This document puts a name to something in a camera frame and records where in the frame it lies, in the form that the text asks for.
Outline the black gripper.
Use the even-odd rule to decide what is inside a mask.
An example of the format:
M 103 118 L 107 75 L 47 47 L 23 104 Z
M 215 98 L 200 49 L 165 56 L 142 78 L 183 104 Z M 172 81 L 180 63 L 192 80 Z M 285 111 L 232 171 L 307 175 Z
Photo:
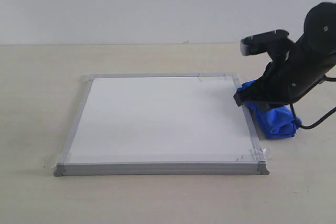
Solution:
M 306 95 L 334 66 L 334 36 L 310 40 L 302 35 L 285 62 L 266 77 L 243 83 L 233 98 L 237 106 L 253 102 L 259 111 L 287 106 Z

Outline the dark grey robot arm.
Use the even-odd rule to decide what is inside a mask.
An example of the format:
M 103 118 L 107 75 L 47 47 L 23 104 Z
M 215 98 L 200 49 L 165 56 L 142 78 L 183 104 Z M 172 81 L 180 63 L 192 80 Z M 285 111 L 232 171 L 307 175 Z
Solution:
M 277 29 L 241 39 L 240 51 L 243 56 L 267 53 L 271 62 L 258 79 L 234 94 L 237 106 L 252 102 L 269 110 L 298 102 L 335 66 L 335 3 L 310 9 L 296 42 Z

